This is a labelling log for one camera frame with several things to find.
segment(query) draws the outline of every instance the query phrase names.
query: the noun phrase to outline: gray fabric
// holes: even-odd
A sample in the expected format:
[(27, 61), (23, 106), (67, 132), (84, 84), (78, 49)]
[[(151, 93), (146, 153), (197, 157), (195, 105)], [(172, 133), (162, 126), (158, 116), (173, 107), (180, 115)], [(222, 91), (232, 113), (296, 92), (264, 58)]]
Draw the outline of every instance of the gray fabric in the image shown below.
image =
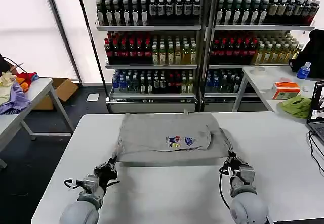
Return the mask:
[(127, 114), (117, 144), (128, 163), (220, 158), (231, 148), (211, 113)]

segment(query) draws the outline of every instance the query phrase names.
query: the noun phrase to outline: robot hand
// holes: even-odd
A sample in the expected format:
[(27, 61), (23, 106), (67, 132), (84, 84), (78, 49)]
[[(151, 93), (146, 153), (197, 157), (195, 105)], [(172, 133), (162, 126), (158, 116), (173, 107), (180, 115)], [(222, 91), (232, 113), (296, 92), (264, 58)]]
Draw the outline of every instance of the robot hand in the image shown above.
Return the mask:
[[(233, 172), (230, 179), (233, 201), (230, 206), (226, 203), (221, 189), (222, 175), (229, 175), (229, 168)], [(229, 152), (229, 157), (219, 171), (221, 197), (236, 224), (273, 224), (268, 206), (257, 195), (256, 187), (252, 185), (255, 171), (251, 166), (237, 158), (235, 153)]]
[(64, 184), (72, 189), (82, 187), (76, 202), (67, 206), (60, 218), (60, 224), (96, 224), (99, 219), (98, 210), (103, 204), (103, 196), (107, 188), (119, 181), (108, 183), (117, 178), (115, 168), (116, 157), (102, 163), (94, 169), (94, 175), (88, 175), (83, 181), (76, 180), (75, 185), (70, 184), (73, 180), (65, 180)]

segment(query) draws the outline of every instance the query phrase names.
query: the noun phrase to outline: shelf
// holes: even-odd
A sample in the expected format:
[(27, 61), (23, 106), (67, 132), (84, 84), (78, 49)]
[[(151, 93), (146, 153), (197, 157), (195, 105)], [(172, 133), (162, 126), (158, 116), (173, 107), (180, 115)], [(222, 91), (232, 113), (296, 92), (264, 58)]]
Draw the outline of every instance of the shelf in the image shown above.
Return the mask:
[[(237, 93), (205, 93), (205, 98), (229, 98), (235, 97)], [(257, 97), (256, 93), (244, 93), (243, 97)]]
[(194, 99), (195, 94), (128, 94), (128, 93), (110, 93), (110, 98), (114, 99)]
[(194, 70), (197, 68), (197, 65), (179, 65), (179, 66), (110, 66), (106, 65), (106, 69), (115, 69), (115, 70)]
[(312, 26), (284, 26), (284, 25), (216, 25), (215, 30), (301, 30), (312, 31)]
[(199, 31), (201, 25), (192, 26), (97, 26), (98, 31)]
[[(245, 66), (257, 66), (257, 65), (209, 65), (209, 69), (240, 69)], [(288, 66), (288, 64), (260, 64), (259, 66)]]

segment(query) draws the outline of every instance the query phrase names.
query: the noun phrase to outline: tissue box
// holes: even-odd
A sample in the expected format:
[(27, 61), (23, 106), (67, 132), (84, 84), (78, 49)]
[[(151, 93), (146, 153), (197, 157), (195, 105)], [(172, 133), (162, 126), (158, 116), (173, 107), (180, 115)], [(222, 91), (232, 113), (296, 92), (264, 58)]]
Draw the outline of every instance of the tissue box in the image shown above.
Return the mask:
[(272, 87), (273, 99), (289, 99), (296, 96), (300, 89), (292, 82), (277, 82)]

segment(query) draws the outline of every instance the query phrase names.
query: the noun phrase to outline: white table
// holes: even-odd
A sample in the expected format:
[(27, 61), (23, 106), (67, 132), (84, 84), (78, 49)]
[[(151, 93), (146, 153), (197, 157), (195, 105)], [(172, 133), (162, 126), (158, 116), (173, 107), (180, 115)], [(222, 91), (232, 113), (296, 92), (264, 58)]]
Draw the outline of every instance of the white table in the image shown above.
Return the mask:
[[(236, 151), (256, 171), (254, 184), (274, 221), (323, 218), (324, 177), (310, 157), (307, 128), (273, 112), (213, 113), (238, 142)], [(123, 115), (85, 115), (80, 120), (31, 220), (58, 224), (81, 190), (63, 181), (83, 179), (111, 156)], [(324, 160), (316, 155), (320, 163)], [(219, 190), (215, 165), (134, 167), (117, 165), (120, 183), (108, 188), (99, 224), (234, 223)], [(229, 178), (223, 178), (227, 202)]]
[[(28, 125), (25, 123), (24, 118), (29, 112), (43, 99), (47, 94), (52, 99), (57, 111), (61, 114), (66, 126), (71, 133), (74, 132), (74, 126), (70, 122), (55, 90), (52, 87), (53, 80), (50, 78), (41, 78), (34, 81), (29, 90), (26, 92), (26, 97), (31, 100), (31, 103), (19, 114), (13, 115), (0, 115), (0, 151), (8, 144), (8, 142), (15, 136), (21, 127), (24, 127), (34, 140), (37, 136), (70, 136), (70, 133), (33, 133)], [(7, 165), (0, 161), (0, 168)]]
[(254, 75), (254, 68), (255, 67), (243, 67), (242, 71), (244, 73), (244, 77), (238, 90), (232, 112), (237, 112), (248, 83), (250, 83), (269, 111), (285, 114), (285, 112), (278, 106), (278, 103), (282, 102), (283, 100), (271, 99), (268, 94), (268, 91), (273, 87), (275, 82), (280, 82), (282, 78), (295, 82), (299, 84), (298, 86), (301, 88), (300, 94), (312, 98), (315, 83), (316, 81), (321, 80), (308, 78), (303, 80), (302, 84), (300, 85), (300, 80), (296, 78), (296, 73), (293, 72), (289, 66), (264, 67), (266, 70), (264, 75)]

